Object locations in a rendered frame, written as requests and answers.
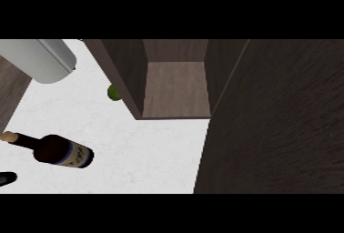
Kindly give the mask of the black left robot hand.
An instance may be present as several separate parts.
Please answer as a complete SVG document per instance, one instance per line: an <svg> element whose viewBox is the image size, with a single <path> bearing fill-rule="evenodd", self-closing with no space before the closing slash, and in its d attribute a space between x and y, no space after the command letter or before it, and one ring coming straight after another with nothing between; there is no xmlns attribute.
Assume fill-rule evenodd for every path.
<svg viewBox="0 0 344 233"><path fill-rule="evenodd" d="M0 187L13 183L17 179L17 175L14 172L0 172Z"/></svg>

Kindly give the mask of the dark wooden cabinet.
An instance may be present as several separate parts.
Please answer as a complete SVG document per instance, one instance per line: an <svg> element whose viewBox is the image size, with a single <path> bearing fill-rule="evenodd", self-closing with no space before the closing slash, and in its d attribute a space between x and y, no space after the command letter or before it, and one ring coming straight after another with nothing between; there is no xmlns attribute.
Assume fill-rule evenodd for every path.
<svg viewBox="0 0 344 233"><path fill-rule="evenodd" d="M138 120L208 119L246 49L245 39L85 39Z"/></svg>

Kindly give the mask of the green fruit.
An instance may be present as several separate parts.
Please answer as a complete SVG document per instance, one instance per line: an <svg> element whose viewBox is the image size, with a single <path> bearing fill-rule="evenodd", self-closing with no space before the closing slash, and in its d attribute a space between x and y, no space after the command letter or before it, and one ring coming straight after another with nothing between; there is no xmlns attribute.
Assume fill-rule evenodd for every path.
<svg viewBox="0 0 344 233"><path fill-rule="evenodd" d="M119 94L113 88L113 86L109 86L107 87L107 98L112 100L112 101L119 101L121 100L121 97L119 97Z"/></svg>

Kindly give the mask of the dark wine bottle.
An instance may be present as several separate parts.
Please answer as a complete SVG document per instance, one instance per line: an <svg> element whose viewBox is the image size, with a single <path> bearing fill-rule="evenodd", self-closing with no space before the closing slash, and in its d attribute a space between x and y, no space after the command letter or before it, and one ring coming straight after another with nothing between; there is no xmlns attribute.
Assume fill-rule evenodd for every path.
<svg viewBox="0 0 344 233"><path fill-rule="evenodd" d="M0 135L0 140L17 147L29 148L34 159L56 166L85 168L94 159L94 152L87 146L57 135L36 139L7 131Z"/></svg>

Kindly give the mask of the brown wooden panel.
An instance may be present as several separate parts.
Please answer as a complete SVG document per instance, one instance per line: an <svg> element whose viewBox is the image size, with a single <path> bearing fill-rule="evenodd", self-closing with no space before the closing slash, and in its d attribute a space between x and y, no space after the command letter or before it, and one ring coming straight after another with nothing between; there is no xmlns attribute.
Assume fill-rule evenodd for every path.
<svg viewBox="0 0 344 233"><path fill-rule="evenodd" d="M0 133L20 103L32 78L0 56Z"/></svg>

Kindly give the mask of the dark wooden cabinet door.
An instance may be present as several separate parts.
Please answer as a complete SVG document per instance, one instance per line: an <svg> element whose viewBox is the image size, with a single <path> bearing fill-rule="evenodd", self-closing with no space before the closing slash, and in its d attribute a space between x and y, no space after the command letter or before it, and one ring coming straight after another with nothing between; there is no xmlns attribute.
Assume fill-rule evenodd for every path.
<svg viewBox="0 0 344 233"><path fill-rule="evenodd" d="M344 39L246 42L193 191L344 194Z"/></svg>

